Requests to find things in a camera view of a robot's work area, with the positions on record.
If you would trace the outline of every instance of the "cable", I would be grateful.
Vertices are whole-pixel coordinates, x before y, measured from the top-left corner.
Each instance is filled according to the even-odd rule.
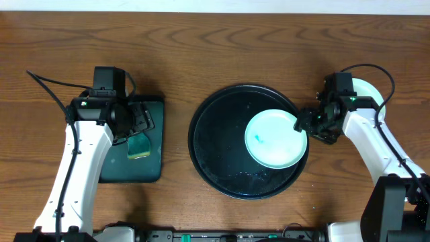
[[[37,78],[39,78],[39,79],[41,79],[41,80],[43,80],[43,81],[47,81],[47,82],[50,82],[50,83],[55,83],[55,84],[59,84],[59,85],[65,85],[65,86],[67,86],[67,87],[79,87],[79,88],[85,88],[85,89],[91,89],[91,87],[88,87],[88,86],[84,86],[84,85],[77,85],[77,84],[71,84],[71,83],[63,83],[63,82],[61,82],[61,81],[55,81],[55,80],[52,80],[52,79],[48,79],[48,78],[46,78],[46,77],[41,77],[41,76],[39,76],[39,75],[36,75],[36,74],[34,74],[34,73],[32,73],[35,77],[37,77]]]
[[[64,196],[66,195],[67,186],[69,184],[70,176],[72,174],[73,166],[76,161],[76,156],[78,155],[79,150],[79,142],[78,142],[78,136],[75,128],[75,124],[72,121],[71,117],[69,116],[69,113],[67,112],[64,105],[61,103],[61,101],[55,96],[55,94],[47,87],[39,78],[39,76],[33,74],[31,71],[27,70],[27,74],[29,74],[37,83],[39,83],[40,86],[45,89],[45,91],[53,98],[53,100],[58,104],[60,109],[64,112],[64,115],[66,116],[67,122],[69,123],[72,133],[73,133],[73,141],[75,143],[75,147],[73,148],[73,154],[72,154],[72,160],[69,165],[69,169],[67,170],[66,177],[64,179],[64,184],[62,185],[60,197],[58,199],[58,205],[56,208],[56,216],[55,216],[55,239],[56,242],[61,241],[61,216],[62,216],[62,204],[64,202]]]
[[[285,233],[288,231],[288,227],[290,227],[291,225],[298,225],[301,229],[303,229],[303,232],[306,234],[306,236],[307,236],[310,240],[312,240],[312,236],[310,236],[310,235],[308,234],[308,232],[306,232],[306,231],[304,230],[303,226],[302,226],[300,223],[290,223],[289,225],[287,225],[287,226],[284,228],[284,230],[282,231],[282,237],[285,237]]]
[[[350,67],[347,67],[345,69],[343,69],[341,72],[345,72],[348,71],[352,68],[356,68],[356,67],[374,67],[377,68],[379,70],[381,70],[382,72],[384,72],[388,78],[391,81],[391,92],[390,95],[388,95],[388,97],[382,102],[382,104],[379,106],[378,110],[376,110],[375,113],[375,126],[378,129],[379,133],[381,134],[381,137],[384,139],[385,143],[388,145],[388,147],[390,148],[390,150],[393,152],[394,156],[398,159],[398,161],[400,162],[400,164],[404,167],[404,169],[409,173],[409,175],[411,175],[413,181],[418,185],[419,189],[421,190],[424,198],[426,199],[427,203],[430,204],[430,196],[427,193],[424,185],[419,181],[419,179],[417,178],[417,176],[415,175],[415,173],[412,171],[412,169],[406,164],[406,159],[402,158],[400,156],[400,154],[397,152],[397,150],[392,146],[391,142],[388,140],[387,136],[385,135],[385,133],[382,131],[381,128],[381,124],[379,122],[378,116],[379,113],[381,112],[381,109],[388,103],[388,101],[390,101],[390,98],[393,96],[394,94],[394,90],[396,88],[396,85],[394,83],[394,78],[391,76],[391,74],[384,68],[378,66],[378,65],[374,65],[374,64],[358,64],[358,65],[353,65]]]
[[[79,97],[88,97],[90,91],[91,89],[86,89],[82,91],[81,94],[79,94]]]
[[[128,72],[126,72],[126,76],[129,78],[130,82],[133,85],[133,91],[130,94],[128,94],[128,96],[127,96],[127,98],[130,99],[130,98],[134,97],[134,95],[136,95],[136,82],[134,82],[132,76]]]

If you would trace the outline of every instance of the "round black tray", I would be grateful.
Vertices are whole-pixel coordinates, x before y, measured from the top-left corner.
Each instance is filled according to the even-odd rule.
[[[259,85],[227,87],[212,94],[197,109],[189,126],[189,153],[198,173],[213,188],[233,198],[268,198],[284,191],[302,173],[309,138],[301,160],[285,169],[262,166],[248,153],[248,122],[268,109],[298,114],[288,98]]]

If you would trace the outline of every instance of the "white plate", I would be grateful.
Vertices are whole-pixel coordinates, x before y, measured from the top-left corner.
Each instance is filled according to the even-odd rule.
[[[296,164],[306,151],[306,132],[296,132],[297,118],[283,110],[266,110],[249,121],[245,144],[258,163],[273,169]]]

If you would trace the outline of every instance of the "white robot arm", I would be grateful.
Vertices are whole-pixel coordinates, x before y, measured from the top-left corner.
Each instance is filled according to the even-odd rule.
[[[384,71],[393,84],[389,98],[392,96],[394,80],[387,71],[371,64],[347,69],[358,66]],[[428,236],[429,199],[423,183],[429,183],[428,176],[403,151],[389,131],[384,115],[379,113],[389,98],[379,106],[372,95],[358,96],[351,73],[344,71],[325,78],[325,90],[316,97],[319,107],[303,108],[294,126],[295,130],[305,130],[330,145],[344,134],[357,147],[376,185],[361,220],[332,223],[327,227],[327,239],[330,242],[362,242],[425,238]],[[417,205],[414,214],[404,213],[404,202]],[[406,217],[409,222],[404,225]],[[405,228],[411,221],[415,223],[412,229]]]
[[[62,207],[61,232],[76,227],[81,232],[93,232],[93,203],[99,183],[101,166],[112,146],[113,135],[108,125],[97,125],[96,121],[77,121],[75,127],[80,142],[75,166],[69,180]],[[55,232],[55,212],[67,169],[71,163],[73,134],[70,126],[66,128],[66,144],[60,168],[48,202],[34,227],[43,233]]]
[[[381,134],[375,128],[375,113],[371,108],[358,108],[348,112],[343,123],[343,133],[357,148],[366,167],[369,169],[374,184],[379,177],[396,174],[401,178],[411,178],[411,175],[400,165],[400,161],[390,150]],[[413,163],[403,151],[397,140],[388,129],[382,115],[380,115],[381,129],[397,152],[404,157],[408,166],[417,177],[425,173],[417,164]]]
[[[374,184],[382,176],[396,174],[401,178],[411,178],[411,175],[400,165],[399,160],[390,150],[381,134],[375,128],[374,109],[357,109],[348,112],[343,123],[343,133],[357,148],[366,167],[369,169]],[[380,116],[381,128],[390,143],[406,159],[408,166],[417,177],[425,172],[403,151],[397,140],[393,137],[383,117]],[[360,220],[332,223],[327,227],[330,242],[362,242]]]

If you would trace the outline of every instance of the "white wall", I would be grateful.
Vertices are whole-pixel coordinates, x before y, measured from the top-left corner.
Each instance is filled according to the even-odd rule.
[[[0,0],[0,10],[430,15],[430,0]]]

